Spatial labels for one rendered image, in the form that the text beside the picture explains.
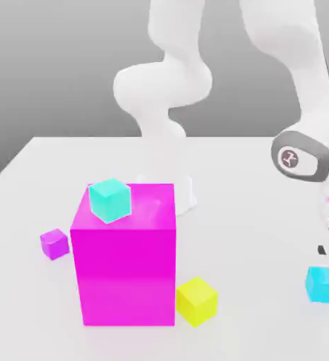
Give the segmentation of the small turquoise cube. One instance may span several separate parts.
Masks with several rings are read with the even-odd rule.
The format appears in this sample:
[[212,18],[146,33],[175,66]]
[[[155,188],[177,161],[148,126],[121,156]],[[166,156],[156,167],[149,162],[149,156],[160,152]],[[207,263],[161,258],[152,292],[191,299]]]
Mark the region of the small turquoise cube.
[[88,187],[91,212],[106,224],[131,214],[131,189],[110,178]]

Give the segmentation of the small purple cube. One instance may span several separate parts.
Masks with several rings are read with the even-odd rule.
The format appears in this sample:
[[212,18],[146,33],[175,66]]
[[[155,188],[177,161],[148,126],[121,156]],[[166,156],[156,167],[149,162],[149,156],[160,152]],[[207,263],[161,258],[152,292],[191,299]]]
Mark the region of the small purple cube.
[[58,259],[69,253],[68,237],[56,228],[40,236],[43,253],[51,260]]

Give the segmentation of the small yellow cube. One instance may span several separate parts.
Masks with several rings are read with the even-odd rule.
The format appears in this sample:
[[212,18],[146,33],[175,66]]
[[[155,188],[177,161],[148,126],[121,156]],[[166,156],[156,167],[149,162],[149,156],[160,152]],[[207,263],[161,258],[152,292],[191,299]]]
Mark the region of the small yellow cube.
[[195,277],[176,290],[176,310],[193,327],[217,314],[218,292],[201,277]]

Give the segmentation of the large magenta box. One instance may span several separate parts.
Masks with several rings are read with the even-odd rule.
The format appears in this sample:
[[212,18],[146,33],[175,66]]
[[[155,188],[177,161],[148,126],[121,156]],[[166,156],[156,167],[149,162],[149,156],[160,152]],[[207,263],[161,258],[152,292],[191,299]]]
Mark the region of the large magenta box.
[[172,184],[132,183],[131,214],[105,224],[84,192],[70,228],[86,326],[174,326],[177,228]]

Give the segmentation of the small cyan cube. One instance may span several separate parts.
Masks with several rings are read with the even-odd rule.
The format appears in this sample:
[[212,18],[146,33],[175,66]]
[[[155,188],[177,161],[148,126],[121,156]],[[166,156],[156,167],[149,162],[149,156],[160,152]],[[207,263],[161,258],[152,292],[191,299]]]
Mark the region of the small cyan cube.
[[329,304],[329,267],[309,267],[305,287],[311,302]]

